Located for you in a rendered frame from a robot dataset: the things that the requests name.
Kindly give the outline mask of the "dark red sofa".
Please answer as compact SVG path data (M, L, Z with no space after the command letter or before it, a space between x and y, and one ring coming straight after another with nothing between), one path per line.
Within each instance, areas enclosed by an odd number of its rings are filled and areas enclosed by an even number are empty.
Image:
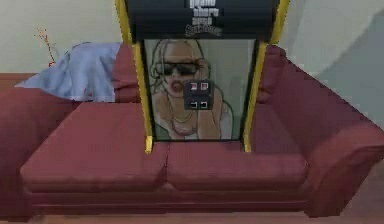
M384 160L384 130L289 61L266 51L250 152L237 142L144 150L128 47L119 103L39 89L0 93L0 220L64 214L294 212L340 214Z

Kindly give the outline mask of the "red twig plant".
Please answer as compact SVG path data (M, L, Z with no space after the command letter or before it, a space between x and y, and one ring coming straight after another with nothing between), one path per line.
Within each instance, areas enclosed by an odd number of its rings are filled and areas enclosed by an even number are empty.
M36 31L37 33L35 34L35 37L37 37L41 41L41 44L47 48L49 57L48 66L52 67L56 63L57 50L55 44L50 42L46 28L37 28Z

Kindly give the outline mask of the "pale blue cloth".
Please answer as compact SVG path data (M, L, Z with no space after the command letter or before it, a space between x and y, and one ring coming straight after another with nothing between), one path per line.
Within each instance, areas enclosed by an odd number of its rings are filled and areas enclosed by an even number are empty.
M120 42L77 44L54 65L16 87L40 89L76 102L114 102L112 72L120 47Z

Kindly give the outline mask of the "black yellow arcade cabinet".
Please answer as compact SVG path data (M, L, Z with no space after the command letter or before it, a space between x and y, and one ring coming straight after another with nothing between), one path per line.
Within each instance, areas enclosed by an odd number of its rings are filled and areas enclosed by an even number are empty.
M145 151L236 142L250 132L266 49L290 0L114 0L132 49Z

